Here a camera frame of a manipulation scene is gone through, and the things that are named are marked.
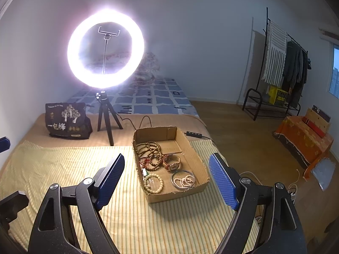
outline orange tablecloth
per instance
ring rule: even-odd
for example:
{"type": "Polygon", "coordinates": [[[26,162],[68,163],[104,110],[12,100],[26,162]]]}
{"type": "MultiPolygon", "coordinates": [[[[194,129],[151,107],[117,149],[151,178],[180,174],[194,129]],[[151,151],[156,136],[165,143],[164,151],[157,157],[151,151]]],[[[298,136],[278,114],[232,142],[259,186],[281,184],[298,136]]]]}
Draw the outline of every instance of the orange tablecloth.
{"type": "Polygon", "coordinates": [[[310,171],[321,159],[328,157],[333,143],[333,137],[330,134],[327,133],[324,138],[321,138],[302,121],[302,116],[286,117],[274,134],[284,135],[302,154],[304,161],[309,164],[304,172],[305,179],[310,177],[310,171]]]}

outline striped cloth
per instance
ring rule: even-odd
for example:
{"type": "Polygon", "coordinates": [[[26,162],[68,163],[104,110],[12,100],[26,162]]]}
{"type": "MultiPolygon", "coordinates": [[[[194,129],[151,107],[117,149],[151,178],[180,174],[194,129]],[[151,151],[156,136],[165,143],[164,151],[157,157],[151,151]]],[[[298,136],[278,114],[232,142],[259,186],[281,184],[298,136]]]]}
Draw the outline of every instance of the striped cloth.
{"type": "Polygon", "coordinates": [[[281,87],[286,57],[287,33],[276,23],[268,21],[266,64],[262,79],[281,87]]]}
{"type": "MultiPolygon", "coordinates": [[[[210,140],[193,141],[193,148],[205,163],[217,148],[210,140]]],[[[161,203],[148,204],[135,171],[131,146],[43,148],[29,141],[12,154],[0,180],[0,199],[20,189],[29,205],[11,223],[10,233],[27,248],[40,203],[48,187],[78,184],[93,177],[115,155],[125,157],[125,170],[111,201],[101,217],[122,254],[214,253],[231,219],[233,210],[225,205],[213,180],[202,193],[161,203]]],[[[81,249],[89,252],[76,207],[74,226],[81,249]]],[[[253,249],[258,225],[253,222],[244,253],[253,249]]]]}

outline blue gripper pad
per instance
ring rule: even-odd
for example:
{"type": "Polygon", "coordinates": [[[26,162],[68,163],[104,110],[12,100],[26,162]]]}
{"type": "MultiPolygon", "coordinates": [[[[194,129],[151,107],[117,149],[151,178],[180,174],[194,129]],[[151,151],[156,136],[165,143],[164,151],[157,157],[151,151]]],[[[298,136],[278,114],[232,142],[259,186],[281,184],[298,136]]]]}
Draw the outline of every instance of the blue gripper pad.
{"type": "Polygon", "coordinates": [[[97,187],[98,195],[94,205],[98,211],[108,205],[124,168],[125,158],[122,154],[119,154],[116,159],[112,159],[109,162],[95,182],[94,187],[97,187]]]}
{"type": "Polygon", "coordinates": [[[237,199],[236,188],[225,171],[225,166],[226,163],[218,153],[211,154],[209,159],[209,168],[213,179],[217,184],[225,203],[231,206],[233,210],[238,210],[240,204],[237,199]]]}
{"type": "Polygon", "coordinates": [[[0,153],[8,150],[10,147],[11,147],[11,143],[7,137],[0,138],[0,153]]]}

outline sky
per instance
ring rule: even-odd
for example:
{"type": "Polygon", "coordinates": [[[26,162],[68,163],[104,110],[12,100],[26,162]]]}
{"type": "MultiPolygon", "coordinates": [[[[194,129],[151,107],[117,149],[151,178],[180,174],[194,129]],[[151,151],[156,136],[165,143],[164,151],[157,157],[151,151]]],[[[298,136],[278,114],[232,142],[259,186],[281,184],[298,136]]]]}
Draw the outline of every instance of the sky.
{"type": "Polygon", "coordinates": [[[337,68],[339,70],[339,49],[334,49],[334,60],[333,60],[333,68],[337,68]]]}

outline tripod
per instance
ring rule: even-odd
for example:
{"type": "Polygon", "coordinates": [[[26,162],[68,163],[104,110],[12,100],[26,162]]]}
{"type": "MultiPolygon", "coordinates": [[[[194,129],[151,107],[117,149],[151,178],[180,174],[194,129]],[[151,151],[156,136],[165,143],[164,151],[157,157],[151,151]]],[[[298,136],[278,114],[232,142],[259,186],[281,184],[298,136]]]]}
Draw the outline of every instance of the tripod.
{"type": "Polygon", "coordinates": [[[123,129],[121,123],[118,119],[117,113],[114,111],[112,104],[110,103],[107,93],[105,91],[101,91],[101,93],[96,94],[97,100],[100,102],[99,107],[99,119],[98,119],[98,132],[101,128],[101,121],[102,121],[102,114],[104,114],[104,120],[106,124],[106,131],[108,135],[108,140],[111,146],[114,146],[113,142],[113,135],[112,135],[112,128],[111,128],[111,121],[110,121],[110,112],[114,117],[115,121],[117,122],[119,129],[123,129]]]}

